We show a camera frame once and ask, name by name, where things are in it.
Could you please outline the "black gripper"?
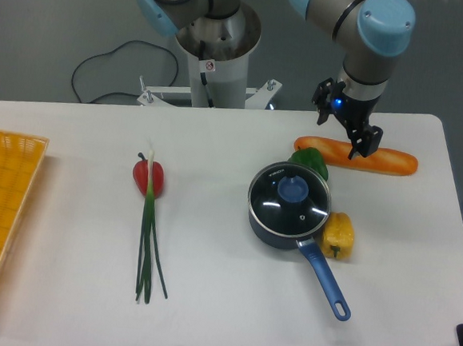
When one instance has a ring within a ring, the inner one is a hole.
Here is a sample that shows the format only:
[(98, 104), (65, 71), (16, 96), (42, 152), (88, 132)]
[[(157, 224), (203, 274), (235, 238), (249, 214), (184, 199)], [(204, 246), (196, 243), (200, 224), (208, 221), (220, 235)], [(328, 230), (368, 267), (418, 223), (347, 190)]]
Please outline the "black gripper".
[(377, 151), (382, 139), (382, 129), (369, 125), (369, 116), (377, 104), (377, 97), (356, 99), (350, 92), (345, 92), (345, 87), (344, 81), (337, 82), (332, 78), (317, 85), (312, 96), (319, 114), (317, 124), (322, 125), (328, 121), (329, 115), (335, 116), (345, 127), (352, 144), (348, 158), (367, 158)]

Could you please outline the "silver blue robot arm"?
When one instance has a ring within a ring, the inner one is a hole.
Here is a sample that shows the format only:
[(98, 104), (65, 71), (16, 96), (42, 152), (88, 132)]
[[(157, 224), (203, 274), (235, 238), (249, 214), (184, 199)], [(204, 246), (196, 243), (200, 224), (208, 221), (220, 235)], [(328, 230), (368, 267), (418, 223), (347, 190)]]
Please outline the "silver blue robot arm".
[[(369, 123), (415, 27), (406, 0), (289, 0), (345, 50), (340, 73), (315, 89), (318, 122), (334, 116), (351, 157), (369, 157), (382, 130)], [(186, 52), (195, 107), (241, 108), (248, 57), (261, 40), (257, 14), (242, 0), (137, 0), (146, 21)]]

